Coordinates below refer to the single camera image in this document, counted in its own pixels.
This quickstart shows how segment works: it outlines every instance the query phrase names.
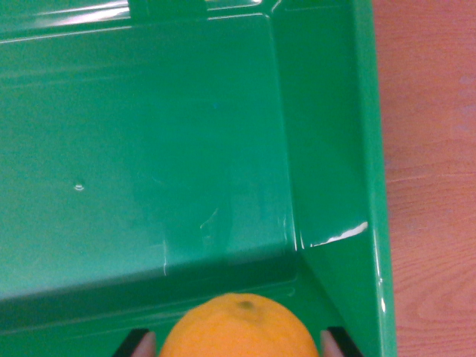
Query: wooden table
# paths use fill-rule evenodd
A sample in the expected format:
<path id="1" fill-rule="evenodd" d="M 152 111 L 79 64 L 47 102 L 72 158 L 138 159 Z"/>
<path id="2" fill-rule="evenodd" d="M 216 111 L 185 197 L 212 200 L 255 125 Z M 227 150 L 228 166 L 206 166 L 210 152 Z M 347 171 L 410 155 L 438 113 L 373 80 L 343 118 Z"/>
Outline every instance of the wooden table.
<path id="1" fill-rule="evenodd" d="M 476 356 L 476 1 L 373 3 L 399 356 Z"/>

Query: wood grain surface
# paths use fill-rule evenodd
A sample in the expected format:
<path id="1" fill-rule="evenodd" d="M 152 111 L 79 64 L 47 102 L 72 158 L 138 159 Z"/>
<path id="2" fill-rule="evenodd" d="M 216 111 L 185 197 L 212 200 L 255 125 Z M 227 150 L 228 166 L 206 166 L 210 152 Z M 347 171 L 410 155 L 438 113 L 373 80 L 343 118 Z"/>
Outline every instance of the wood grain surface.
<path id="1" fill-rule="evenodd" d="M 476 1 L 373 5 L 399 356 L 476 356 Z"/>

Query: orange fruit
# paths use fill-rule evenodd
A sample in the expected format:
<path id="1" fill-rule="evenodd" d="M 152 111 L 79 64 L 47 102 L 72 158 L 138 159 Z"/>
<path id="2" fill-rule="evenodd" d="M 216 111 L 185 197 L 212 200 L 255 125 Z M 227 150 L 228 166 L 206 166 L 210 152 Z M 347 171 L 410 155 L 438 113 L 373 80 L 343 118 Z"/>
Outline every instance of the orange fruit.
<path id="1" fill-rule="evenodd" d="M 191 309 L 159 357 L 318 357 L 307 328 L 286 307 L 254 294 L 225 294 Z"/>

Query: orange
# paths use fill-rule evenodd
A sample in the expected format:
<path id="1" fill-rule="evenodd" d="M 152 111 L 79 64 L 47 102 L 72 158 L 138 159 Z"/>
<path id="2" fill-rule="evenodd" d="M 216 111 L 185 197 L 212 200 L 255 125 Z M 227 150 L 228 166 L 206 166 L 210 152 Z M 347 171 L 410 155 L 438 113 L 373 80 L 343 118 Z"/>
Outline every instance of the orange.
<path id="1" fill-rule="evenodd" d="M 318 357 L 312 337 L 286 307 L 254 294 L 226 294 L 191 309 L 159 357 Z"/>

